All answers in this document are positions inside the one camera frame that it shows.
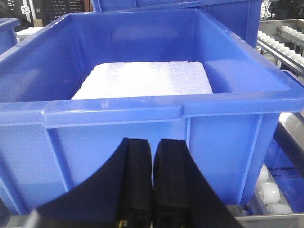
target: white block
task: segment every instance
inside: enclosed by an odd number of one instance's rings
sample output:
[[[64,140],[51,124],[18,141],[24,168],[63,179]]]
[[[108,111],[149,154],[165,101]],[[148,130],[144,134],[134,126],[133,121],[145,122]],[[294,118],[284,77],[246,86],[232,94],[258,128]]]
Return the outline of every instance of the white block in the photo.
[[[200,62],[104,63],[72,99],[212,94]]]

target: white roller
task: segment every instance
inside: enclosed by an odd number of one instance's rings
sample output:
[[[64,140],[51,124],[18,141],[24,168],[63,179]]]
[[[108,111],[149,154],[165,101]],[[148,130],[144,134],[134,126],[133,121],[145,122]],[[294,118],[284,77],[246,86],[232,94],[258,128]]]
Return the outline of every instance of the white roller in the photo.
[[[281,48],[283,48],[283,47],[285,47],[285,45],[284,45],[283,43],[275,44],[275,48],[276,48],[276,49],[281,49]]]
[[[287,31],[287,32],[290,32],[292,30],[293,30],[293,28],[291,28],[291,27],[288,27],[288,28],[285,29],[285,31]]]
[[[280,190],[274,182],[261,181],[257,184],[257,190],[261,200],[266,205],[280,201]]]
[[[277,41],[277,40],[275,40],[275,41],[272,41],[270,44],[271,44],[272,46],[276,47],[276,46],[278,46],[278,45],[280,44],[280,42]]]
[[[270,45],[272,45],[272,42],[274,42],[274,41],[275,41],[275,39],[270,38],[270,39],[267,41],[267,43],[270,44]]]
[[[268,178],[269,178],[269,176],[268,176],[268,169],[265,166],[265,164],[263,164],[261,172],[260,172],[260,175],[259,175],[257,181],[267,181]]]
[[[291,214],[293,211],[290,206],[284,203],[272,203],[266,206],[268,212],[271,215],[279,215],[279,214]]]
[[[289,50],[289,51],[286,51],[285,54],[291,57],[293,54],[295,54],[295,51]]]
[[[268,40],[270,40],[271,37],[270,36],[265,36],[265,37],[262,37],[262,40],[265,41],[265,42],[268,42]]]
[[[298,32],[297,30],[293,29],[290,31],[291,34],[295,34],[296,32]]]
[[[286,29],[288,29],[289,27],[287,25],[283,25],[280,27],[281,31],[286,31]]]
[[[258,34],[258,37],[261,38],[261,39],[264,38],[264,37],[266,37],[266,36],[267,35],[265,33]]]
[[[302,32],[296,32],[295,35],[298,37],[298,36],[302,35]]]
[[[289,51],[290,49],[289,49],[289,47],[280,47],[280,49],[279,49],[281,52],[283,52],[283,53],[285,53],[285,52],[287,52],[287,51]]]
[[[297,60],[297,61],[298,61],[301,57],[302,57],[302,56],[301,56],[300,54],[293,54],[293,55],[291,56],[292,59]]]
[[[299,58],[298,62],[303,65],[304,64],[304,58],[303,57]]]

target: white foam block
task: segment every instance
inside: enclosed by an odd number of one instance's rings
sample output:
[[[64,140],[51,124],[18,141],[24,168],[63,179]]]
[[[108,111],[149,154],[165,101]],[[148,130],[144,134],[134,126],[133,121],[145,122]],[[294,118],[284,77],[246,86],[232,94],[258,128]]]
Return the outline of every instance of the white foam block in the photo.
[[[103,63],[72,99],[212,94],[200,62]]]

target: roller conveyor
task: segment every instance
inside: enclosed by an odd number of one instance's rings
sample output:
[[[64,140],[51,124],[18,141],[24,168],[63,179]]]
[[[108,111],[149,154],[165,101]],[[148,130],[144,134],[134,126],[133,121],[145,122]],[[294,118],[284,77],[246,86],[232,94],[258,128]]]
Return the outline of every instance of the roller conveyor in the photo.
[[[285,204],[291,207],[293,213],[269,215],[269,208],[265,206],[260,198],[259,192],[256,190],[251,202],[250,209],[253,216],[236,217],[237,220],[248,228],[302,228],[304,227],[303,212],[303,188],[296,188],[299,185],[295,183],[303,183],[303,159],[304,159],[304,122],[303,113],[291,114],[284,113],[280,116],[280,121],[276,129],[274,139],[283,149],[284,156],[291,162],[290,165],[285,165],[285,169],[267,170],[268,181],[276,182],[280,191],[280,204]]]
[[[303,83],[304,20],[261,21],[257,45],[283,63]]]

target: blue plastic crate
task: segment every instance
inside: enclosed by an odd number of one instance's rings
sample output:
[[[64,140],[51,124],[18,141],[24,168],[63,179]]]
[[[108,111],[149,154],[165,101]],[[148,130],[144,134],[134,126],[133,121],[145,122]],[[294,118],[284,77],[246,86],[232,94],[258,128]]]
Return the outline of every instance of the blue plastic crate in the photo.
[[[214,94],[70,100],[95,65],[185,60],[204,64]],[[296,81],[202,10],[66,15],[0,56],[0,198],[28,213],[129,137],[153,153],[186,140],[221,199],[247,203],[279,113],[303,108]]]
[[[252,47],[257,44],[262,0],[92,0],[94,11],[149,11],[196,7],[214,16]]]
[[[0,55],[17,44],[14,27],[19,24],[18,19],[0,19]]]
[[[294,167],[275,140],[272,140],[268,147],[265,164],[270,170],[291,169]]]
[[[296,169],[271,171],[294,213],[304,212],[304,179]]]

